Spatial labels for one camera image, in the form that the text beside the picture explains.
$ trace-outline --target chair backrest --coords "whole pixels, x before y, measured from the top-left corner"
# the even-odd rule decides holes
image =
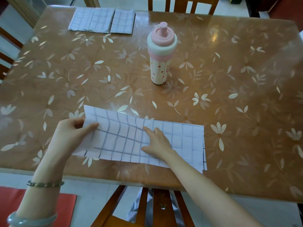
[[[171,0],[166,0],[165,12],[169,12],[170,1]],[[192,6],[191,6],[191,11],[190,11],[191,14],[195,13],[197,4],[198,4],[198,2],[200,2],[200,3],[210,4],[211,8],[210,8],[208,14],[213,15],[214,10],[216,9],[219,0],[175,0],[174,12],[176,12],[176,13],[185,13],[186,8],[187,8],[187,3],[189,1],[193,2]],[[149,11],[152,11],[152,0],[148,0],[148,2],[149,2]]]
[[[143,227],[145,223],[146,203],[148,188],[143,188],[139,202],[137,217],[135,223],[124,221],[113,216],[120,199],[122,198],[127,186],[118,186],[114,194],[105,204],[96,220],[91,227]],[[174,191],[176,200],[182,214],[184,225],[186,227],[195,227],[191,219],[190,213],[187,210],[186,204],[182,198],[180,191]],[[168,190],[153,189],[153,226],[171,226],[177,227],[175,213],[172,207],[172,202]]]
[[[23,47],[23,44],[18,41],[16,38],[14,38],[11,34],[6,32],[3,28],[0,27],[0,36],[5,38],[8,42],[10,42],[12,45],[14,45],[16,48],[21,49]],[[5,54],[0,52],[0,59],[6,61],[9,64],[13,64],[14,60]],[[2,83],[2,80],[5,78],[7,72],[10,69],[2,64],[0,64],[0,84]]]

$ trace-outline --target white floor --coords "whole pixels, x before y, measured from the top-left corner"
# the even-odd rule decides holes
[[[148,10],[147,0],[99,1],[101,7]],[[84,7],[85,3],[83,0],[76,0],[75,6]],[[174,1],[171,2],[171,12],[173,11],[173,6]],[[191,3],[187,5],[188,13],[190,12],[190,8]],[[154,0],[153,9],[154,11],[164,11],[165,1]],[[196,13],[207,14],[209,9],[210,5],[199,3],[197,5]],[[228,0],[220,0],[214,14],[249,17],[245,0],[243,0],[240,5],[231,5]],[[9,6],[0,17],[0,26],[22,43],[26,43],[33,33],[33,29],[11,6]],[[1,37],[0,51],[14,59],[18,56],[18,50]],[[0,60],[0,63],[10,67],[10,65],[2,60]],[[30,179],[31,177],[27,175],[0,173],[0,186],[25,189],[26,183]],[[113,194],[116,187],[117,185],[66,180],[61,192],[77,194],[76,206],[74,209],[71,226],[90,226],[110,196]],[[122,197],[121,202],[114,212],[115,216],[126,219],[127,213],[137,197],[139,190],[140,188],[138,187],[127,188],[126,193]],[[187,193],[183,193],[183,197],[195,225],[211,226],[189,195]],[[244,197],[233,198],[265,226],[302,226],[299,211],[295,203]]]

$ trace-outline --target bracelet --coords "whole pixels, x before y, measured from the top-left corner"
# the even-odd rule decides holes
[[[35,186],[39,188],[45,188],[45,187],[59,187],[64,185],[64,182],[61,181],[59,183],[33,183],[31,180],[27,182],[28,186]]]
[[[51,217],[38,220],[29,220],[26,218],[19,218],[16,215],[16,212],[13,212],[7,218],[7,223],[13,225],[14,227],[42,227],[47,226],[53,223],[58,217],[58,214],[55,214]]]

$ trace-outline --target grid patterned cloth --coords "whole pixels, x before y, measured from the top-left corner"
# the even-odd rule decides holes
[[[134,10],[116,9],[112,22],[111,33],[132,34],[134,26]]]
[[[68,27],[72,31],[109,33],[115,9],[78,7]]]
[[[74,155],[168,167],[141,150],[150,142],[143,126],[152,130],[158,127],[186,162],[201,173],[207,170],[204,126],[142,119],[87,105],[84,111],[84,127],[92,122],[99,122],[100,126],[83,140]]]

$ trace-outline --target clothing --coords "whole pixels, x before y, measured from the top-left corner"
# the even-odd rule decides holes
[[[136,222],[137,212],[139,208],[140,198],[141,198],[142,189],[139,191],[136,201],[131,206],[131,209],[127,215],[127,221],[131,223]],[[172,201],[172,207],[175,213],[175,218],[177,222],[178,227],[185,227],[184,221],[181,215],[181,212],[178,208],[178,204],[175,200],[175,196],[172,192],[170,193],[171,201]],[[149,189],[148,195],[147,195],[147,203],[146,203],[146,213],[145,213],[145,226],[152,227],[153,226],[153,190]]]

